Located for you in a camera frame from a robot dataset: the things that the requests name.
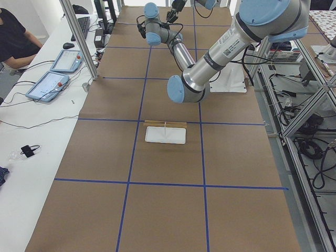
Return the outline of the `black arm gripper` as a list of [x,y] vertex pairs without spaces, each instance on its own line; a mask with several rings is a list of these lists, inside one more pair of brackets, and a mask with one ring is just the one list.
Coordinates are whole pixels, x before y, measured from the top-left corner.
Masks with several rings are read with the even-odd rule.
[[172,2],[172,8],[167,12],[166,22],[174,23],[178,19],[178,14],[181,12],[186,4],[186,0],[174,0]]

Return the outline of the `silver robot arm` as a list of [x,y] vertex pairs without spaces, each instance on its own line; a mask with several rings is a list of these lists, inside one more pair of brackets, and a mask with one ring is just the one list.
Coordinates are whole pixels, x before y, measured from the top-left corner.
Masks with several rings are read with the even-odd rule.
[[175,103],[201,102],[210,92],[209,80],[251,43],[268,38],[271,43],[296,40],[308,31],[310,1],[242,1],[231,27],[198,61],[194,61],[180,32],[169,25],[177,20],[184,1],[172,5],[166,22],[154,3],[144,7],[139,32],[150,46],[166,44],[182,70],[167,83],[168,97]]

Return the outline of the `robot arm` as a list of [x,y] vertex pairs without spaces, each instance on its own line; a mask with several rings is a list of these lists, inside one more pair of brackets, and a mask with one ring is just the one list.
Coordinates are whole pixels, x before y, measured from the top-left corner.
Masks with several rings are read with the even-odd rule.
[[[171,10],[167,12],[166,14],[166,22],[169,24],[174,23],[175,21],[177,21],[177,19],[179,18],[179,13],[183,10],[183,8],[185,7],[187,1],[185,0],[174,0],[171,4]],[[198,16],[200,16],[203,19],[207,19],[211,16],[213,9],[217,6],[220,7],[220,3],[221,1],[216,1],[216,0],[199,0],[199,1],[191,1],[191,6],[194,7],[196,13],[198,14]],[[205,9],[207,9],[209,11],[208,15],[202,15],[197,7],[198,6],[202,6]]]

